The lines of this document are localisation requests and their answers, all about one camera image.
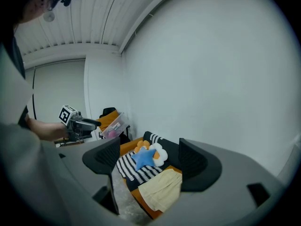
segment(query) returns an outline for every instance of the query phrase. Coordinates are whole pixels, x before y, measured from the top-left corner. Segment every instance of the star-shaped pillow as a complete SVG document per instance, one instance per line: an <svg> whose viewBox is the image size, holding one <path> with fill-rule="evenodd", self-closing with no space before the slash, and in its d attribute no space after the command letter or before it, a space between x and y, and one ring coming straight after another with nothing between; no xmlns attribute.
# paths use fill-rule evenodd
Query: star-shaped pillow
<svg viewBox="0 0 301 226"><path fill-rule="evenodd" d="M155 166L154 160L152 159L155 152L156 149L146 150L144 147L141 147L137 154L133 154L131 157L136 161L136 171L143 166Z"/></svg>

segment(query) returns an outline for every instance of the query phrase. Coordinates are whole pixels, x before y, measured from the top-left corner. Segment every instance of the gray floor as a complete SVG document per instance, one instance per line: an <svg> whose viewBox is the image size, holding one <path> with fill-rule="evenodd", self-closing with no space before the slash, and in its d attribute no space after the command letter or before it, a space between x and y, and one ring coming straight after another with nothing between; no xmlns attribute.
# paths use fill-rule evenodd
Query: gray floor
<svg viewBox="0 0 301 226"><path fill-rule="evenodd" d="M126 187L121 174L115 166L112 172L114 196L119 209L119 217L137 225L146 225L152 219L140 208L130 191Z"/></svg>

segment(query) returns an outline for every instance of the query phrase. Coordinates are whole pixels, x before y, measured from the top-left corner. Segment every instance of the white wall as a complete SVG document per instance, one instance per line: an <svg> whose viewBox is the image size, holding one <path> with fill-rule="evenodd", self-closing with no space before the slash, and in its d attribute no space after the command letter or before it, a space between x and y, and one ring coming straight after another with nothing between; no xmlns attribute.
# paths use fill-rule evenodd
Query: white wall
<svg viewBox="0 0 301 226"><path fill-rule="evenodd" d="M98 119L107 107L127 113L121 57L109 52L91 52L85 63L87 116Z"/></svg>
<svg viewBox="0 0 301 226"><path fill-rule="evenodd" d="M34 70L29 70L29 71L25 72L25 80L27 81L27 83L30 85L31 88L32 88L32 83L33 83L33 75L34 75ZM32 106L32 97L28 101L27 109L28 109L29 117L34 118L33 106Z"/></svg>
<svg viewBox="0 0 301 226"><path fill-rule="evenodd" d="M172 0L124 55L136 137L198 140L281 171L301 132L301 63L270 0Z"/></svg>
<svg viewBox="0 0 301 226"><path fill-rule="evenodd" d="M36 69L34 105L37 120L61 122L58 115L63 105L70 105L87 117L84 65L84 61L70 61Z"/></svg>

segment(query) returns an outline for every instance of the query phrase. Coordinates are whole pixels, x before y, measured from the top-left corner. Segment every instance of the cream fabric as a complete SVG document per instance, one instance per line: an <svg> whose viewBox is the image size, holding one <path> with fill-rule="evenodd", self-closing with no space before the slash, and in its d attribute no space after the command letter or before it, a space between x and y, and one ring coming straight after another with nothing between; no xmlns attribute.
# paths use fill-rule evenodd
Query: cream fabric
<svg viewBox="0 0 301 226"><path fill-rule="evenodd" d="M182 174L167 169L138 187L146 204L153 210L165 212L180 196Z"/></svg>

